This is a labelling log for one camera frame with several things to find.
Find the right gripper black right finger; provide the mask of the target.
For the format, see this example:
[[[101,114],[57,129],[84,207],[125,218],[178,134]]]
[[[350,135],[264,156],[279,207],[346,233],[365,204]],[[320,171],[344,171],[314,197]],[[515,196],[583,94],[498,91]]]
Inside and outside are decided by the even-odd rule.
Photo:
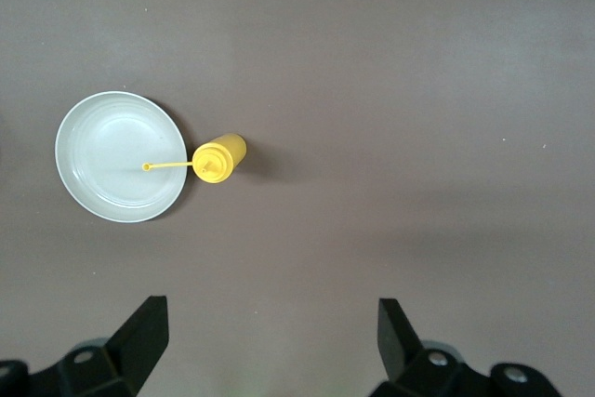
[[[499,363],[486,376],[446,349],[425,347],[399,301],[378,301],[377,347],[388,379],[370,397],[562,397],[525,364]]]

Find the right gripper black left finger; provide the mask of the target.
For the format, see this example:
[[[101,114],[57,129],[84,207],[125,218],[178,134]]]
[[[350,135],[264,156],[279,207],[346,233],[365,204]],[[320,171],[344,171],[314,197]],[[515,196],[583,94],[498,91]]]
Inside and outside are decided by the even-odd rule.
[[[83,342],[46,369],[0,360],[0,397],[137,397],[168,341],[167,298],[150,296],[111,337]]]

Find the yellow squeeze bottle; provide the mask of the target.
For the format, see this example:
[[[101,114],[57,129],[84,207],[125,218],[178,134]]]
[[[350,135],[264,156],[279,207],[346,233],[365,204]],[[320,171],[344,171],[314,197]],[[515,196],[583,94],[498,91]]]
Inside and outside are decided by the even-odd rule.
[[[141,169],[149,172],[154,169],[190,167],[197,178],[209,184],[219,184],[227,180],[247,154],[245,139],[235,133],[228,133],[212,139],[198,147],[190,161],[151,164],[145,163]]]

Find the beige round plate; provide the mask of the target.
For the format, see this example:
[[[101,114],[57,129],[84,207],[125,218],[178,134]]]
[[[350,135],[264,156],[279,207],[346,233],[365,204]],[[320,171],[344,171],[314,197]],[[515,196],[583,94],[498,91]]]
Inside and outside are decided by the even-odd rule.
[[[165,213],[187,178],[186,145],[178,126],[156,103],[120,91],[75,104],[55,140],[59,177],[90,213],[138,223]]]

